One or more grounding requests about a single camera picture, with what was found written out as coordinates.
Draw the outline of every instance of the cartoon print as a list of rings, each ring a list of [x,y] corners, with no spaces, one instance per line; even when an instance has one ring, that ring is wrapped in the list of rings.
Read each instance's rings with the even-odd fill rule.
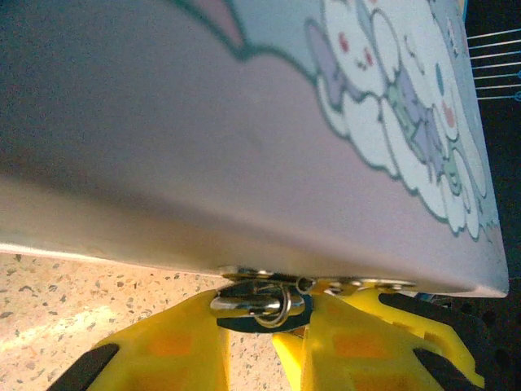
[[[442,29],[432,2],[406,1],[414,18],[394,0],[177,3],[237,59],[266,54],[293,64],[315,85],[337,136],[400,179],[455,235],[467,229],[478,239],[480,227],[498,225],[498,217],[470,130],[476,120],[467,120],[453,70],[453,60],[467,54],[457,42],[462,23],[445,16]]]

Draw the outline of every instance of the metal ring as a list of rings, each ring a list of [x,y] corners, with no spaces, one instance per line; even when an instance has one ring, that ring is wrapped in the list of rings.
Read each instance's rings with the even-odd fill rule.
[[[280,291],[282,294],[282,304],[280,306],[280,312],[276,318],[267,318],[263,316],[255,316],[254,319],[262,327],[266,328],[277,328],[281,327],[290,316],[291,309],[291,293],[286,285],[280,284]]]

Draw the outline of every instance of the terrazzo floor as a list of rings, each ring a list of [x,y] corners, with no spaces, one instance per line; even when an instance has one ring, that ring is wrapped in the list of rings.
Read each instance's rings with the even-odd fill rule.
[[[105,336],[225,283],[141,266],[0,254],[0,389],[47,389]],[[230,389],[290,389],[269,336],[230,337]]]

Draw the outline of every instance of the cartoon bunny character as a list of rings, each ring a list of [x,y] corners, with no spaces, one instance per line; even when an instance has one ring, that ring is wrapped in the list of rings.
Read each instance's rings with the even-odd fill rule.
[[[362,0],[323,0],[324,28],[307,23],[322,110],[370,165],[401,176],[454,232],[466,225],[477,237],[474,190],[484,174],[439,26],[430,9],[408,27],[392,1],[378,5],[370,12]],[[418,48],[420,39],[429,46]],[[442,59],[432,52],[443,53]],[[465,160],[476,163],[476,154],[478,185]]]

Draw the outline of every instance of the speckled floor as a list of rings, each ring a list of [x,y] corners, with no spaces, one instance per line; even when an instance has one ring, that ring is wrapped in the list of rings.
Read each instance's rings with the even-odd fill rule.
[[[46,389],[105,336],[224,279],[0,254],[0,389]],[[269,336],[231,334],[231,389],[289,390]]]

